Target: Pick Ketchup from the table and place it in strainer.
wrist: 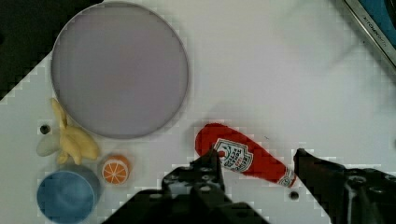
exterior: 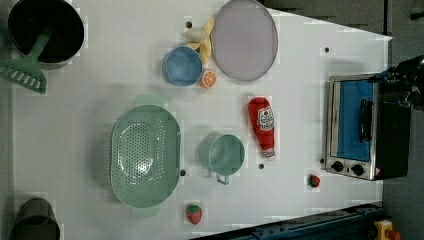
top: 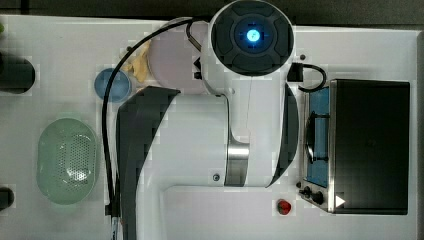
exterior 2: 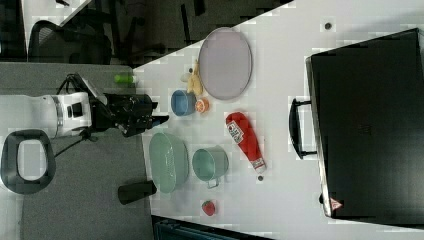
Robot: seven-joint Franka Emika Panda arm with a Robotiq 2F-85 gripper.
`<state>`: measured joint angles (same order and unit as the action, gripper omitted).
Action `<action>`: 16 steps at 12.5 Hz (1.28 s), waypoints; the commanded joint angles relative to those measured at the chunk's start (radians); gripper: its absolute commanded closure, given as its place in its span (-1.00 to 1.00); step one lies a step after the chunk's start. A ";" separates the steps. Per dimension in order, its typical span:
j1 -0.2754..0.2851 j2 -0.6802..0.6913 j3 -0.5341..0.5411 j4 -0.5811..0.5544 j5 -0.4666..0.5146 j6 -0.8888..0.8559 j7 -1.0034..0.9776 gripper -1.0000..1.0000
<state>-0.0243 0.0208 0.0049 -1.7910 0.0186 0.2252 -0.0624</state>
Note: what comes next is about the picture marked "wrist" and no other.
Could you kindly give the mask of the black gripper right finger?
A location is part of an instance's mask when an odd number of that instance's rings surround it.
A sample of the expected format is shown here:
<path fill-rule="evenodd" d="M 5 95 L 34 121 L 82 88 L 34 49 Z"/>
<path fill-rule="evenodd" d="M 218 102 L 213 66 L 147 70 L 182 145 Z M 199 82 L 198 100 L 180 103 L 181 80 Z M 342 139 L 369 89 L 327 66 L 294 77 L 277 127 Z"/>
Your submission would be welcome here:
<path fill-rule="evenodd" d="M 374 168 L 351 168 L 319 159 L 303 148 L 294 172 L 332 224 L 396 224 L 395 176 Z"/>

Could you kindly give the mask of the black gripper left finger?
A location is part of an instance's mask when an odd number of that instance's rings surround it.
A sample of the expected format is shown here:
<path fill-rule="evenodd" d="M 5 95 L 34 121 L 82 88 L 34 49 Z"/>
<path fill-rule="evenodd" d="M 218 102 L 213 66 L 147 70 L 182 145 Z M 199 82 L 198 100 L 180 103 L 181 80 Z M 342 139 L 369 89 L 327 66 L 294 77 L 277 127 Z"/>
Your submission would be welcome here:
<path fill-rule="evenodd" d="M 161 198 L 173 202 L 225 202 L 219 153 L 210 149 L 188 166 L 177 167 L 167 174 L 162 180 Z"/>

